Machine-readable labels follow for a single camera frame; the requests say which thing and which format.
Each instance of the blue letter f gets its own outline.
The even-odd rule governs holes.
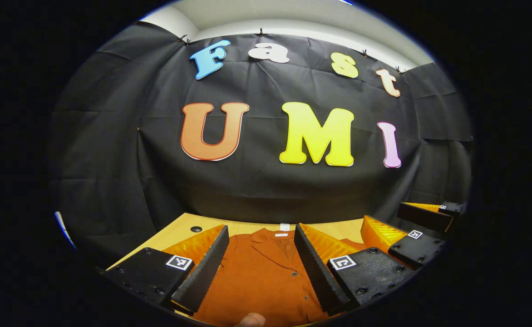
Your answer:
[[[224,66],[223,62],[215,62],[214,58],[225,58],[226,50],[224,50],[224,48],[220,48],[220,46],[226,46],[229,44],[230,41],[221,40],[220,42],[214,43],[207,48],[199,50],[189,57],[190,59],[195,59],[195,63],[197,64],[197,74],[195,76],[196,80],[200,80]]]

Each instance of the orange jacket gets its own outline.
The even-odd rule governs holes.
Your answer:
[[[263,228],[231,236],[220,268],[192,318],[233,327],[250,312],[264,327],[291,327],[328,319],[320,308],[294,244],[294,231],[277,237]],[[364,249],[364,245],[349,241]]]

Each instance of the wooden table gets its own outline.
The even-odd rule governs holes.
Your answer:
[[[196,234],[195,232],[191,231],[191,227],[193,226],[199,226],[202,228],[202,230],[208,230],[221,224],[228,225],[229,236],[238,234],[252,234],[253,232],[257,232],[262,228],[274,231],[280,229],[279,224],[227,221],[224,219],[216,219],[192,215],[190,213],[184,213],[183,215],[179,216],[179,218],[175,219],[175,221],[173,221],[171,224],[167,225],[167,227],[160,230],[160,232],[153,235],[149,240],[146,240],[143,244],[135,248],[135,250],[129,252],[127,255],[125,255],[125,257],[110,266],[107,270],[111,269],[112,267],[115,267],[123,260],[137,253],[144,247],[150,247],[154,248],[155,250],[162,251],[178,242],[181,242],[182,240],[191,238],[191,236],[194,236]],[[352,221],[313,223],[308,224],[308,226],[312,226],[320,230],[321,232],[326,233],[327,235],[330,235],[333,238],[337,238],[339,240],[347,238],[353,242],[363,243],[363,240],[361,238],[362,224],[363,218],[355,219]],[[291,230],[294,229],[295,225],[291,224]],[[191,317],[186,314],[183,314],[179,311],[175,312],[191,319]]]

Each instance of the letter m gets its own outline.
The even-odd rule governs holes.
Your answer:
[[[287,102],[282,110],[288,114],[288,141],[286,151],[280,154],[285,164],[303,164],[306,155],[302,152],[302,140],[306,142],[312,161],[316,164],[322,159],[330,143],[330,153],[325,157],[330,166],[352,166],[351,122],[355,118],[349,110],[333,109],[324,126],[309,105],[302,102]]]

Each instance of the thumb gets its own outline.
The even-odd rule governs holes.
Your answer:
[[[251,313],[245,316],[238,325],[234,327],[263,327],[266,318],[261,314]]]

